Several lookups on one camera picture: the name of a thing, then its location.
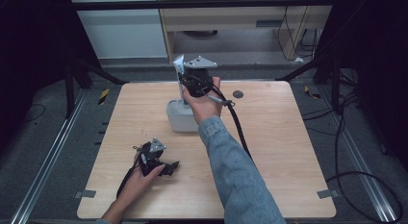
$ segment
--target metal rail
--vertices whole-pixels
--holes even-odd
[[[329,96],[330,93],[328,92],[328,89],[326,87],[319,87],[319,90],[321,91],[321,95],[324,98],[327,106],[331,107]],[[340,118],[337,116],[336,112],[331,113],[336,124],[340,125]],[[366,164],[366,161],[358,150],[358,147],[346,126],[342,131],[342,138],[344,141],[344,147],[348,155],[350,156],[356,170],[372,174],[369,166]],[[393,211],[393,208],[388,202],[388,199],[381,189],[379,183],[375,179],[367,176],[360,176],[360,179],[363,183],[364,188],[366,189],[367,194],[369,195],[372,204],[374,205],[375,210],[377,211],[379,218],[384,222],[391,222],[396,220],[396,215]]]
[[[47,182],[47,179],[54,168],[54,164],[58,159],[58,156],[61,153],[61,150],[64,147],[66,138],[71,131],[73,124],[78,116],[80,109],[82,108],[85,96],[87,95],[87,89],[81,89],[77,101],[76,107],[72,113],[72,115],[67,118],[60,129],[54,143],[48,152],[47,157],[45,158],[44,162],[42,163],[41,169],[39,170],[36,178],[34,179],[33,183],[30,186],[24,200],[21,202],[20,206],[18,207],[17,211],[15,212],[12,218],[12,224],[24,224],[27,222],[31,211],[33,210],[34,205],[36,204],[39,195],[42,192],[42,189]]]

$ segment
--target black camera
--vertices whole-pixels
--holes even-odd
[[[217,64],[202,57],[184,63],[184,73],[178,72],[179,81],[187,88],[192,97],[202,97],[211,91],[213,77],[207,68],[215,68]]]
[[[174,162],[172,164],[164,163],[159,161],[159,157],[165,151],[166,146],[159,142],[155,137],[152,142],[146,142],[142,147],[138,148],[139,156],[138,163],[141,168],[143,176],[148,175],[154,168],[165,164],[165,168],[160,172],[159,176],[162,175],[172,175],[174,170],[177,168],[179,162]]]

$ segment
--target cabinet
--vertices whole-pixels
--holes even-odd
[[[323,28],[330,10],[331,6],[162,9],[160,16],[167,54],[173,60],[177,32],[263,29],[266,26],[277,31],[286,11],[289,30],[286,24],[282,26],[279,40],[285,56],[292,58],[304,30]]]

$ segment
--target fingers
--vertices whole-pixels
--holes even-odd
[[[213,77],[213,84],[214,84],[214,86],[219,88],[220,85],[221,85],[221,79],[219,77]]]
[[[146,179],[149,181],[152,181],[155,179],[159,174],[162,172],[162,170],[165,168],[165,164],[159,165],[156,168],[154,168],[148,175],[146,175]]]
[[[186,97],[189,97],[190,93],[187,90],[187,88],[185,86],[183,86],[183,98],[186,99]]]

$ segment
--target wall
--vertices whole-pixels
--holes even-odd
[[[100,60],[167,57],[158,10],[89,11],[78,12],[78,14]]]

